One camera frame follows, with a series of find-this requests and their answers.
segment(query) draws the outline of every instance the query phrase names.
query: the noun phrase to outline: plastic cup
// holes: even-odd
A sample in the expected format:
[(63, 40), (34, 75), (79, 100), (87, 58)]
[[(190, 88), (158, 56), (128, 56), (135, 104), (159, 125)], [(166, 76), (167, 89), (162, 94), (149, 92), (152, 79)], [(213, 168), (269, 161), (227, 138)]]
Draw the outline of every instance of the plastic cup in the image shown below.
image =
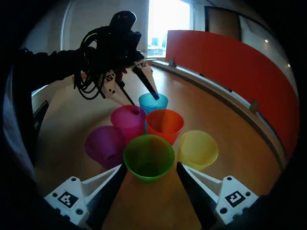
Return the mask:
[(126, 136), (126, 144), (145, 131), (146, 112), (136, 105), (125, 105), (115, 110), (111, 115), (111, 123), (121, 128)]
[(167, 107), (167, 97), (162, 94), (158, 95), (160, 97), (158, 100), (155, 100), (150, 93), (140, 96), (139, 103), (141, 108), (145, 110), (146, 114), (150, 114), (154, 110)]
[(218, 157), (218, 145), (212, 136), (191, 130), (182, 135), (179, 146), (178, 161), (195, 169), (203, 170)]
[(183, 118), (175, 111), (158, 109), (147, 116), (148, 133), (163, 137), (174, 144), (184, 126)]
[(174, 164), (172, 146), (155, 135), (139, 136), (124, 151), (127, 168), (139, 179), (153, 182), (166, 174)]
[(88, 156), (108, 170), (124, 162), (125, 147), (124, 132), (110, 125), (95, 129), (85, 141)]

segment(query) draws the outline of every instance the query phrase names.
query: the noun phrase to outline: orange cup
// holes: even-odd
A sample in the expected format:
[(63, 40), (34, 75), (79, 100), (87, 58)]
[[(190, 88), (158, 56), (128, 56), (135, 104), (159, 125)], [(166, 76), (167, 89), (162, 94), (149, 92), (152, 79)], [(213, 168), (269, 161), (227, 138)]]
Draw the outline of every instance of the orange cup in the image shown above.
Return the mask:
[(184, 126), (183, 118), (175, 111), (169, 109), (157, 109), (148, 114), (147, 118), (149, 134), (157, 135), (174, 144)]

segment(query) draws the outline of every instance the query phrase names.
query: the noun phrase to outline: green cup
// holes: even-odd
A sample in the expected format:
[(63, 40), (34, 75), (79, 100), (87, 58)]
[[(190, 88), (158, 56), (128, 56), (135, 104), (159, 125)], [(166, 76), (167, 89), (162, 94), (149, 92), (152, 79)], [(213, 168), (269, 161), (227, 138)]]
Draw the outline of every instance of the green cup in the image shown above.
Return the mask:
[(139, 179), (153, 182), (166, 174), (175, 161), (172, 146), (155, 135), (139, 136), (126, 146), (124, 162)]

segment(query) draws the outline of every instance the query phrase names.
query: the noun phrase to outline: cup rim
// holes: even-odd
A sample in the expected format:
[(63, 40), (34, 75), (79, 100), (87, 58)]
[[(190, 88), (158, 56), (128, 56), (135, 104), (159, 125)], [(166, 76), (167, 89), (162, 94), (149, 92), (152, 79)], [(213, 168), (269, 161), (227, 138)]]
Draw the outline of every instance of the cup rim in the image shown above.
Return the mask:
[[(171, 112), (176, 113), (177, 115), (179, 115), (179, 116), (181, 117), (181, 119), (182, 119), (182, 122), (183, 122), (182, 127), (181, 127), (178, 131), (176, 131), (176, 132), (171, 132), (171, 133), (169, 133), (169, 132), (161, 133), (161, 132), (156, 131), (154, 128), (152, 128), (152, 127), (149, 125), (148, 118), (149, 118), (149, 116), (152, 116), (153, 113), (155, 113), (156, 111), (159, 111), (159, 110), (168, 110), (168, 111), (171, 111)], [(153, 129), (155, 132), (161, 133), (161, 134), (176, 134), (176, 133), (180, 133), (181, 130), (183, 129), (184, 125), (185, 125), (185, 120), (183, 119), (183, 117), (182, 117), (179, 113), (177, 113), (176, 111), (171, 110), (171, 109), (168, 109), (168, 108), (160, 108), (160, 109), (156, 109), (156, 110), (150, 112), (150, 113), (147, 115), (147, 117), (146, 117), (146, 122), (147, 122), (147, 126), (148, 126), (149, 128), (151, 128), (151, 129)]]
[[(138, 138), (143, 137), (143, 136), (154, 136), (155, 138), (160, 139), (162, 142), (164, 142), (164, 143), (168, 146), (168, 148), (169, 148), (169, 149), (171, 150), (171, 152), (173, 153), (173, 154), (172, 154), (173, 158), (172, 158), (172, 163), (171, 163), (171, 165), (167, 168), (167, 170), (165, 170), (163, 173), (161, 173), (161, 174), (159, 174), (159, 175), (157, 175), (157, 176), (142, 176), (142, 175), (138, 175), (137, 173), (135, 173), (134, 171), (132, 171), (132, 169), (129, 167), (129, 165), (128, 165), (127, 162), (126, 162), (126, 151), (127, 151), (128, 145), (131, 144), (131, 143), (133, 142), (133, 140), (138, 139)], [(157, 135), (145, 134), (145, 135), (142, 135), (142, 136), (138, 136), (138, 137), (132, 139), (132, 140), (127, 144), (127, 146), (126, 146), (126, 148), (125, 148), (125, 150), (124, 150), (124, 163), (125, 163), (127, 169), (129, 169), (129, 171), (132, 172), (134, 175), (136, 175), (136, 176), (138, 176), (138, 177), (141, 177), (141, 178), (144, 178), (144, 179), (145, 179), (145, 178), (146, 178), (146, 179), (157, 179), (157, 178), (159, 178), (159, 177), (162, 177), (163, 175), (165, 175), (165, 174), (173, 167), (174, 162), (175, 162), (175, 152), (174, 152), (173, 147), (171, 146), (171, 144), (170, 144), (168, 141), (166, 141), (165, 139), (163, 139), (162, 137), (157, 136)]]
[[(145, 94), (142, 94), (140, 97), (139, 97), (139, 104), (140, 104), (140, 107), (141, 107), (141, 102), (140, 102), (140, 99), (141, 99), (141, 97), (145, 97), (145, 96), (147, 96), (147, 95), (151, 95), (151, 93), (145, 93)], [(158, 95), (159, 96), (163, 96), (164, 98), (166, 98), (166, 101), (167, 101), (167, 105), (168, 105), (168, 98), (167, 98), (167, 96), (165, 96), (165, 95), (163, 95), (163, 94), (159, 94), (158, 93)]]
[(210, 166), (211, 164), (213, 164), (213, 163), (216, 161), (216, 159), (218, 158), (218, 155), (219, 155), (219, 153), (220, 153), (220, 150), (219, 150), (219, 148), (218, 148), (218, 144), (217, 144), (216, 140), (215, 140), (209, 133), (207, 133), (207, 132), (205, 132), (205, 131), (203, 131), (203, 130), (189, 130), (189, 131), (185, 132), (185, 133), (182, 135), (181, 139), (180, 139), (179, 148), (178, 148), (178, 151), (179, 151), (179, 152), (178, 152), (178, 153), (180, 154), (180, 152), (183, 152), (183, 151), (182, 151), (182, 145), (183, 145), (184, 142), (185, 142), (186, 136), (188, 136), (188, 135), (191, 134), (191, 133), (196, 133), (196, 132), (200, 132), (200, 133), (206, 134), (210, 139), (213, 140), (214, 145), (216, 146), (216, 151), (215, 151), (215, 154), (212, 155), (211, 161), (209, 161), (209, 162), (206, 163), (205, 165), (200, 165), (200, 164), (196, 164), (196, 163), (190, 162), (190, 164), (192, 164), (192, 165), (194, 165), (194, 166), (201, 166), (201, 167), (203, 167), (203, 168), (206, 168), (206, 167)]
[(118, 127), (118, 128), (121, 128), (121, 129), (127, 129), (127, 128), (135, 128), (135, 127), (138, 127), (138, 126), (139, 126), (139, 125), (135, 125), (135, 126), (129, 126), (129, 127), (119, 127), (119, 126), (114, 125), (113, 122), (112, 122), (112, 120), (113, 120), (113, 119), (112, 119), (112, 118), (113, 118), (113, 115), (114, 115), (115, 112), (117, 112), (118, 109), (120, 109), (120, 108), (122, 108), (122, 107), (132, 107), (132, 106), (133, 106), (133, 107), (138, 107), (138, 108), (141, 109), (141, 111), (142, 111), (142, 112), (144, 113), (144, 115), (145, 115), (144, 122), (146, 121), (146, 117), (147, 117), (146, 111), (145, 111), (141, 106), (137, 106), (137, 105), (123, 105), (123, 106), (121, 106), (121, 107), (115, 109), (115, 110), (111, 113), (110, 121), (111, 121), (111, 123), (112, 123), (112, 125), (113, 125), (114, 127)]

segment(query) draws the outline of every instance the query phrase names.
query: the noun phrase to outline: yellow cup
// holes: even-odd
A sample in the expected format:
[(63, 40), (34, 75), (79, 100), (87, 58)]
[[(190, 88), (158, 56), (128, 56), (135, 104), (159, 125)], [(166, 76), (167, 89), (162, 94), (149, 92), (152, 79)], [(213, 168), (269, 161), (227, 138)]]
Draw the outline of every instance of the yellow cup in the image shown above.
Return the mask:
[(182, 135), (178, 161), (195, 169), (203, 170), (215, 162), (218, 157), (218, 145), (209, 134), (190, 130)]

